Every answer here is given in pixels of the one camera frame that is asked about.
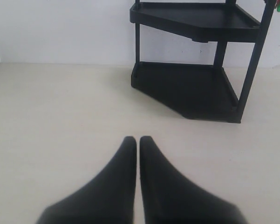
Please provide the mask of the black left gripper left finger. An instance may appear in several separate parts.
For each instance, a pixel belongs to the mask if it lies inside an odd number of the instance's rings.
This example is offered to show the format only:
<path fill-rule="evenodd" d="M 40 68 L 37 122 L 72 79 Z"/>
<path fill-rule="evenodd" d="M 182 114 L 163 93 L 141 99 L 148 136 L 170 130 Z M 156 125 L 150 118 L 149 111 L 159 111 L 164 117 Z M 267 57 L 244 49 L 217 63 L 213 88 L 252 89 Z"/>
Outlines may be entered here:
<path fill-rule="evenodd" d="M 131 224 L 137 177 L 137 143 L 126 136 L 119 149 L 90 182 L 47 207 L 39 224 Z"/>

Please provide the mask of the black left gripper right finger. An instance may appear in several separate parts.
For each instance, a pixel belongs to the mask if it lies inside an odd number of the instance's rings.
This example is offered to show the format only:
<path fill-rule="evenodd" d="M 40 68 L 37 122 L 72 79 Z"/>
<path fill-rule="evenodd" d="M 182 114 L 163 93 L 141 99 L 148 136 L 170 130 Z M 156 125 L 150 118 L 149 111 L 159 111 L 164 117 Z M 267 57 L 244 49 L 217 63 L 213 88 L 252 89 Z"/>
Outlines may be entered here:
<path fill-rule="evenodd" d="M 140 181 L 147 224 L 245 224 L 240 209 L 187 179 L 150 136 L 139 141 Z"/>

